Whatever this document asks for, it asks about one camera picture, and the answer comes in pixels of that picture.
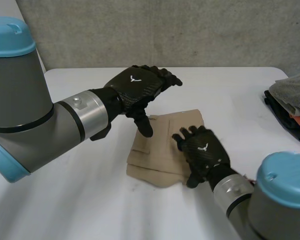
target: gray towel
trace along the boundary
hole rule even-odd
[[[300,75],[275,81],[269,92],[291,115],[300,116]]]

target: black band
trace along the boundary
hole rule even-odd
[[[34,129],[44,124],[46,121],[48,121],[54,115],[54,113],[55,113],[55,107],[54,105],[52,105],[51,110],[46,115],[39,118],[38,120],[29,122],[24,125],[19,125],[19,126],[0,127],[0,134],[14,134],[14,133],[19,133],[30,129]]]
[[[241,197],[238,197],[233,203],[231,203],[231,205],[228,207],[228,209],[226,210],[226,217],[229,218],[232,210],[239,204],[242,203],[244,200],[247,200],[249,198],[251,198],[251,193],[247,193],[245,195],[242,195]]]
[[[123,112],[123,104],[120,99],[119,94],[111,87],[104,87],[98,89],[90,89],[90,92],[97,95],[101,102],[104,104],[106,112],[108,114],[108,124],[110,124],[113,119]]]
[[[76,126],[78,127],[79,133],[80,133],[80,143],[82,143],[86,138],[86,132],[85,132],[84,125],[82,124],[77,113],[68,103],[66,103],[64,101],[58,101],[58,104],[60,104],[62,107],[64,107],[73,117],[73,119],[76,123]]]

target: folded clothes stack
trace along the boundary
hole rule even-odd
[[[276,81],[264,94],[277,120],[300,141],[300,75]]]

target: beige fabric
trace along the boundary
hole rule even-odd
[[[180,133],[181,127],[203,125],[200,111],[195,109],[159,116],[151,115],[149,119],[153,136],[146,138],[139,131],[136,132],[127,159],[126,174],[162,188],[177,182],[187,182],[191,171],[172,135]]]

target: gray wall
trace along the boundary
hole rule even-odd
[[[17,0],[45,67],[300,72],[300,0]]]

